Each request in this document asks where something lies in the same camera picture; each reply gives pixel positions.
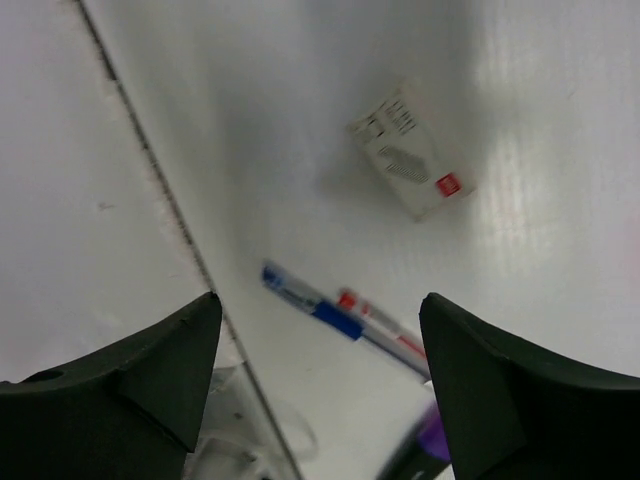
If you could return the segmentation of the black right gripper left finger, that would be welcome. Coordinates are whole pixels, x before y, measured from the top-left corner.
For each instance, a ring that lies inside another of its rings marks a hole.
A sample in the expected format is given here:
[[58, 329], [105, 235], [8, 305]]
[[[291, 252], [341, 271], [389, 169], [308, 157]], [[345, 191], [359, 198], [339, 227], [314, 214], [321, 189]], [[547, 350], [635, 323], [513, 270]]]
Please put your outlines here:
[[219, 297], [207, 292], [91, 354], [2, 382], [2, 478], [181, 478], [221, 322]]

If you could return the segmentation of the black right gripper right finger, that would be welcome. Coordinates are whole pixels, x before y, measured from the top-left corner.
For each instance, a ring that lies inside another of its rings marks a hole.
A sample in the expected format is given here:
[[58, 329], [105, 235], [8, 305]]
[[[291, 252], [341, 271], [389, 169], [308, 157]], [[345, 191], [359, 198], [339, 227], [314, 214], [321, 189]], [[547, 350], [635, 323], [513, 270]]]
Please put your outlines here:
[[436, 293], [419, 318], [456, 478], [638, 478], [638, 378], [554, 353]]

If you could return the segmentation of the purple highlighter marker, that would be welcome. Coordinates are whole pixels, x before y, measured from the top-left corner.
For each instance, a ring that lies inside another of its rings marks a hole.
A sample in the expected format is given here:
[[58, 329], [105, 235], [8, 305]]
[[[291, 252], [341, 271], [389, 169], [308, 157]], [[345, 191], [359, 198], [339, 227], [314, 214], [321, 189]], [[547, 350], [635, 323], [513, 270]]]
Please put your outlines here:
[[450, 463], [443, 422], [438, 405], [433, 401], [391, 455], [377, 479], [437, 479]]

